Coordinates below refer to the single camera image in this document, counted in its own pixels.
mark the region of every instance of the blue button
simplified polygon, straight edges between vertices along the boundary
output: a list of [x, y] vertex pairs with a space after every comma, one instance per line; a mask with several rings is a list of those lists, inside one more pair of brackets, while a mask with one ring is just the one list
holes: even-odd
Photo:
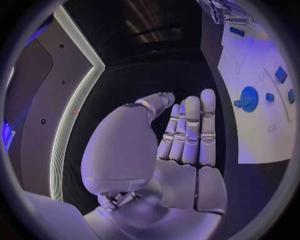
[[293, 89], [289, 90], [287, 95], [290, 104], [294, 103], [295, 102], [294, 90]]
[[235, 28], [235, 27], [233, 27], [233, 26], [231, 26], [231, 27], [229, 28], [229, 31], [230, 31], [231, 33], [236, 34], [236, 35], [239, 35], [239, 36], [241, 36], [241, 37], [245, 36], [245, 32], [244, 32], [244, 31], [239, 30], [239, 29], [237, 29], [237, 28]]
[[277, 71], [275, 73], [275, 76], [278, 79], [278, 81], [283, 84], [285, 82], [288, 74], [281, 66], [279, 66], [279, 68], [277, 69]]
[[274, 94], [268, 92], [268, 93], [265, 95], [265, 99], [266, 99], [268, 102], [273, 102], [274, 99], [275, 99]]

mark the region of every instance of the white light strip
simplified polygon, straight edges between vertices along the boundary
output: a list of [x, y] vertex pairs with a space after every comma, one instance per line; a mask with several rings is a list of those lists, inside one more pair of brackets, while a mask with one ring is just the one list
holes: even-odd
[[75, 45], [93, 65], [68, 102], [58, 125], [52, 146], [50, 161], [51, 197], [54, 200], [63, 201], [63, 170], [68, 141], [78, 113], [93, 86], [105, 70], [105, 65], [62, 6], [54, 11], [54, 17]]

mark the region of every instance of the robotic hand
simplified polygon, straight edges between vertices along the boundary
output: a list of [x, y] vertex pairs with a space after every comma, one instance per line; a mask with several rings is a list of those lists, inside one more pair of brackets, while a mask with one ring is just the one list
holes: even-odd
[[225, 212], [225, 185], [220, 172], [213, 168], [215, 93], [205, 89], [201, 101], [190, 96], [181, 105], [175, 104], [158, 147], [151, 122], [174, 101], [172, 93], [157, 93], [125, 104], [110, 113], [92, 134], [81, 174], [83, 184], [98, 196], [104, 209], [115, 210], [132, 202], [138, 198], [134, 191], [143, 189], [154, 176], [162, 189], [161, 206]]

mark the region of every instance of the led light strip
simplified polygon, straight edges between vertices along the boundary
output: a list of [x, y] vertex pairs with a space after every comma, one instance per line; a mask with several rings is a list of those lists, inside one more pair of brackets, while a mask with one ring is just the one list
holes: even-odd
[[82, 79], [67, 104], [58, 125], [52, 146], [50, 161], [51, 197], [54, 200], [63, 201], [63, 169], [68, 141], [77, 119], [78, 112], [81, 110], [85, 100], [100, 75], [105, 70], [105, 65], [63, 6], [60, 6], [54, 11], [54, 17], [79, 50], [93, 65], [86, 76]]

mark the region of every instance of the blue gear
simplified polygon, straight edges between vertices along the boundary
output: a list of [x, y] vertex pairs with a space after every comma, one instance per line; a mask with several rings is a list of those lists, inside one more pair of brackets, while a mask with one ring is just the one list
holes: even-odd
[[258, 91], [252, 86], [246, 86], [240, 95], [240, 100], [234, 101], [234, 105], [245, 112], [253, 112], [259, 104]]

